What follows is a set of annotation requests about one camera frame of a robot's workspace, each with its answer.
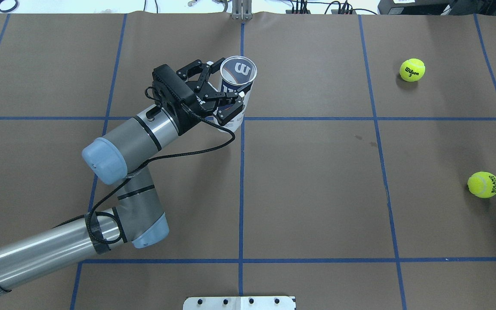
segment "tennis ball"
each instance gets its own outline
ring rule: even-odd
[[[422,78],[426,72],[426,67],[420,59],[411,58],[404,61],[399,69],[401,78],[407,82],[415,82]]]
[[[496,177],[489,172],[476,172],[468,179],[468,189],[479,198],[491,198],[496,195]]]

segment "silver arm segment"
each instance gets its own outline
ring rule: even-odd
[[[137,248],[152,245],[167,236],[169,229],[164,210],[148,168],[132,178],[117,192],[120,206],[104,210],[120,219],[126,240]],[[97,216],[106,240],[120,237],[118,224],[108,216]],[[149,238],[143,234],[155,232]],[[29,281],[53,273],[96,255],[96,242],[87,232],[85,219],[59,226],[0,248],[0,295]],[[120,240],[109,246],[122,245]]]

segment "robotic arm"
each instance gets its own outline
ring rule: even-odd
[[[214,116],[219,125],[225,125],[242,111],[244,93],[251,88],[247,84],[234,92],[217,92],[208,78],[219,71],[223,61],[195,60],[176,72],[168,65],[154,69],[153,84],[147,88],[152,90],[152,96],[148,91],[145,94],[155,103],[95,139],[81,153],[102,182],[116,186],[111,194],[118,196],[118,206],[96,212],[96,207],[109,194],[88,214],[0,248],[0,296],[128,241],[136,248],[144,248],[167,237],[169,228],[164,209],[146,165],[155,159],[150,157],[199,122],[229,132],[232,135],[229,143],[234,139],[232,131],[205,120]],[[197,74],[197,80],[189,81]]]

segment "black cable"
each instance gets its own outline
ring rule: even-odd
[[[151,87],[148,87],[146,88],[145,90],[145,96],[147,98],[150,98],[152,100],[155,100],[157,101],[156,99],[152,98],[151,96],[148,95],[148,90],[150,89]],[[153,157],[153,158],[150,158],[150,159],[147,159],[146,161],[144,161],[139,167],[137,167],[135,170],[131,171],[130,172],[130,175],[131,174],[134,174],[138,171],[141,171],[141,169],[144,169],[149,163],[151,163],[152,161],[157,161],[158,159],[164,159],[164,158],[174,158],[174,157],[181,157],[181,156],[189,156],[189,155],[198,155],[198,154],[203,154],[203,153],[208,153],[208,152],[212,152],[212,151],[216,151],[217,149],[221,149],[223,147],[226,147],[227,145],[229,145],[230,143],[232,143],[232,141],[235,140],[235,133],[232,132],[231,130],[223,127],[223,126],[219,126],[217,124],[214,124],[213,122],[210,122],[208,120],[206,120],[205,118],[201,118],[200,116],[198,116],[197,114],[195,114],[189,107],[187,107],[185,104],[181,104],[181,108],[183,108],[183,110],[185,112],[187,112],[187,114],[189,114],[189,116],[193,117],[193,118],[196,118],[198,121],[200,122],[204,122],[214,128],[217,128],[217,129],[221,129],[225,132],[227,132],[229,135],[231,135],[231,139],[229,139],[226,143],[222,143],[221,145],[218,145],[218,146],[215,146],[215,147],[210,147],[209,149],[202,149],[200,151],[194,151],[194,152],[186,152],[186,153],[177,153],[177,154],[171,154],[171,155],[164,155],[164,156],[158,156],[158,157]],[[106,200],[108,200],[108,198],[112,197],[114,194],[116,194],[116,192],[118,192],[118,190],[120,190],[121,188],[123,188],[129,181],[131,180],[131,178],[126,178],[120,185],[118,185],[118,187],[116,187],[114,190],[112,190],[112,192],[108,193],[107,196],[104,196],[104,198],[102,198],[101,200],[99,200],[99,202],[97,202],[93,208],[91,208],[91,210],[89,211],[89,213],[87,214],[87,221],[85,223],[86,225],[86,228],[87,228],[87,232],[89,234],[89,237],[91,238],[91,240],[94,240],[94,241],[97,241],[99,243],[103,243],[105,245],[112,245],[113,243],[116,243],[118,241],[120,241],[121,239],[126,239],[125,237],[125,233],[124,233],[124,230],[122,227],[120,227],[120,225],[118,224],[118,219],[116,218],[116,216],[112,215],[112,214],[108,214],[106,212],[97,212],[97,208],[99,206],[102,205],[103,202],[105,202]],[[96,215],[96,216],[107,216],[107,217],[110,217],[112,218],[112,220],[114,220],[116,222],[116,224],[118,225],[118,229],[120,230],[120,235],[114,239],[114,240],[105,240],[105,239],[100,239],[96,236],[94,236],[93,234],[93,230],[91,229],[91,218],[93,218],[93,215]],[[86,215],[83,214],[83,215],[80,215],[80,216],[76,216],[75,218],[71,218],[70,220],[67,220],[55,227],[59,227],[59,226],[62,226],[62,225],[65,225],[65,224],[68,224],[68,223],[71,223],[75,220],[79,220],[81,218],[84,218]]]
[[[208,152],[216,151],[217,149],[221,149],[223,147],[226,147],[227,145],[229,145],[230,143],[232,143],[232,141],[235,141],[235,138],[236,137],[235,137],[235,133],[234,132],[230,131],[229,129],[227,129],[225,127],[216,125],[213,122],[210,122],[210,121],[206,120],[205,118],[201,118],[200,116],[198,116],[197,114],[195,114],[193,111],[191,111],[191,109],[188,108],[187,106],[185,106],[184,104],[181,104],[181,107],[191,117],[196,118],[198,121],[204,122],[204,123],[206,123],[206,124],[208,124],[208,125],[210,125],[210,126],[212,126],[214,128],[221,129],[221,130],[227,132],[229,135],[231,135],[231,139],[229,139],[226,143],[223,143],[223,144],[218,145],[218,146],[215,146],[215,147],[211,147],[210,149],[202,149],[200,151],[187,152],[187,153],[177,153],[177,154],[171,154],[171,155],[163,155],[163,156],[158,156],[158,157],[153,157],[153,158],[147,159],[137,169],[131,171],[130,174],[134,174],[134,173],[136,173],[138,171],[141,171],[141,169],[143,169],[144,167],[146,167],[149,163],[151,163],[152,161],[157,161],[158,159],[173,158],[173,157],[181,157],[181,156],[189,156],[189,155],[198,155],[198,154],[208,153]]]
[[[145,89],[145,96],[150,99],[150,100],[154,100],[156,103],[157,106],[159,106],[161,108],[161,102],[159,99],[156,99],[156,98],[153,98],[151,97],[149,94],[148,94],[148,90],[156,90],[156,88],[152,87],[152,86],[149,86]]]
[[[373,11],[367,10],[367,9],[351,9],[350,12],[352,12],[352,11],[367,11],[367,12],[371,12],[374,15],[378,15],[376,12],[373,12]]]
[[[58,224],[57,226],[55,226],[55,227],[53,227],[53,228],[57,228],[57,227],[59,227],[59,226],[66,225],[66,224],[68,224],[68,223],[72,223],[73,221],[75,221],[75,220],[79,220],[80,218],[84,218],[84,217],[85,217],[85,214],[82,214],[82,215],[76,216],[75,218],[71,218],[70,220],[67,220],[67,221],[65,221],[65,222],[63,222],[63,223],[60,223],[60,224]]]
[[[325,14],[329,11],[330,6],[332,6],[335,3],[338,3],[338,11],[340,11],[342,4],[339,1],[332,1],[331,3],[329,3],[329,6],[326,7]]]

